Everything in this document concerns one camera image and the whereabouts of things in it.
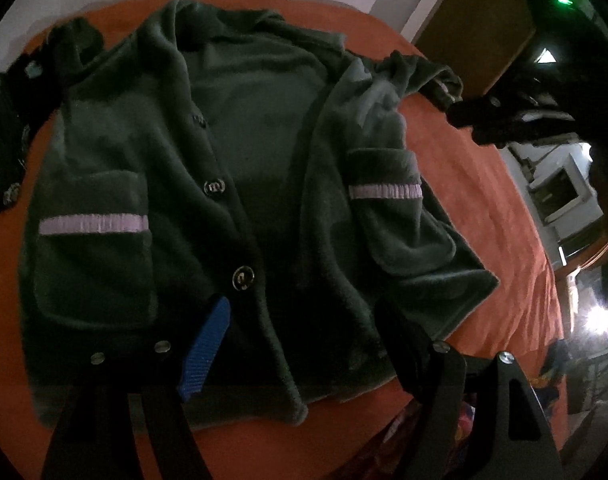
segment screw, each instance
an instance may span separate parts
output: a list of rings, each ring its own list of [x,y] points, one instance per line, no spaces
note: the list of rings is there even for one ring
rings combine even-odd
[[[95,352],[93,355],[91,355],[91,364],[100,365],[104,362],[104,359],[106,359],[106,357],[102,352]]]
[[[512,365],[515,362],[515,356],[510,352],[500,352],[500,361],[507,365]]]
[[[168,341],[158,341],[155,343],[155,352],[165,354],[171,349],[171,344]]]
[[[433,350],[438,354],[447,354],[450,351],[450,345],[445,341],[435,341],[433,343]]]

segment lavender stripe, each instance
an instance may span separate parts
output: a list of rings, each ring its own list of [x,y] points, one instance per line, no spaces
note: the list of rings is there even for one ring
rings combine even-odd
[[[421,184],[364,184],[348,186],[351,200],[360,198],[421,198]]]
[[[65,215],[40,221],[40,235],[89,235],[141,233],[148,230],[148,216],[133,214]]]

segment green cardigan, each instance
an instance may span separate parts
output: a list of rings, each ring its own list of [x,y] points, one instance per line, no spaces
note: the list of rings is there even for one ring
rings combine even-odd
[[[391,380],[372,317],[384,292],[444,338],[495,288],[396,111],[416,91],[458,99],[447,67],[373,62],[273,11],[192,0],[110,50],[82,19],[47,41],[64,98],[19,269],[44,423],[96,352],[137,360],[168,341],[181,360],[218,294],[231,324],[184,405],[193,426],[297,424],[313,400]]]

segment black metal bracket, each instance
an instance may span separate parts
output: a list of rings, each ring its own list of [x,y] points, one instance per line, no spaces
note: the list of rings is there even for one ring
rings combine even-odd
[[[462,398],[476,394],[476,412],[462,468],[449,480],[561,480],[551,431],[516,359],[463,356],[405,319],[386,301],[375,325],[405,391],[423,404],[395,480],[444,478]],[[117,369],[102,363],[85,372],[66,402],[50,443],[42,480],[143,480],[130,423],[129,388]],[[150,382],[138,392],[164,480],[211,480],[175,387],[161,362],[151,362]]]
[[[463,356],[386,301],[375,307],[375,325],[402,387],[423,404],[395,480],[444,478],[465,392],[477,395],[476,412],[466,461],[450,480],[563,478],[546,417],[513,355]]]

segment bed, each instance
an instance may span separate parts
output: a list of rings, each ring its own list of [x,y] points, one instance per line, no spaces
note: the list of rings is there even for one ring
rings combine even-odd
[[[87,13],[111,46],[168,0],[129,0]],[[339,30],[347,48],[375,59],[393,50],[417,49],[373,16],[320,2],[293,0],[202,0],[228,9],[272,8],[296,25]],[[39,45],[43,34],[27,50]],[[407,145],[420,170],[485,266],[501,285],[450,337],[460,352],[490,357],[515,354],[535,377],[548,344],[563,334],[555,279],[535,225],[494,147],[475,145],[468,132],[419,94],[400,108],[407,121]],[[26,209],[52,121],[37,134],[18,204],[0,214],[0,446],[27,479],[39,477],[50,430],[37,422],[24,371],[18,318],[16,267]],[[292,427],[267,420],[239,422],[195,434],[215,480],[316,480],[346,462],[407,404],[393,380],[349,402],[321,400],[305,422]],[[552,428],[559,447],[566,436],[565,387],[554,406]],[[152,449],[137,437],[145,478],[159,478]]]

